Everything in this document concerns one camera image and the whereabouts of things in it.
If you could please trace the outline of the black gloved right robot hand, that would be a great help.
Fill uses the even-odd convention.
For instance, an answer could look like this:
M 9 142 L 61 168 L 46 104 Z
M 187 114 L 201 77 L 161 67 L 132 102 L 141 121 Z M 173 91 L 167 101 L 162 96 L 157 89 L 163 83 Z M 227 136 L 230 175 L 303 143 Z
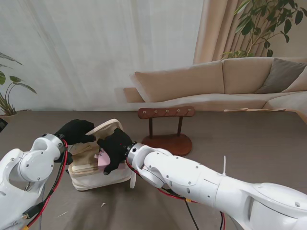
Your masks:
M 108 175 L 125 160 L 127 147 L 132 145 L 132 140 L 123 130 L 116 128 L 114 133 L 105 139 L 99 139 L 97 144 L 110 158 L 110 164 L 104 169 L 104 175 Z

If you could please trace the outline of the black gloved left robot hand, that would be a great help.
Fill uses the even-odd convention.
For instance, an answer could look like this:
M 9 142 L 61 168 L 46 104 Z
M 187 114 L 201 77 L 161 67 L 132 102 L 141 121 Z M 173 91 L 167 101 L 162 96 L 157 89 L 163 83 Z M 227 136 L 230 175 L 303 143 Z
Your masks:
M 93 135 L 87 135 L 87 133 L 93 129 L 94 123 L 87 120 L 75 119 L 66 123 L 55 133 L 55 136 L 65 140 L 68 145 L 94 142 L 96 141 L 96 137 Z

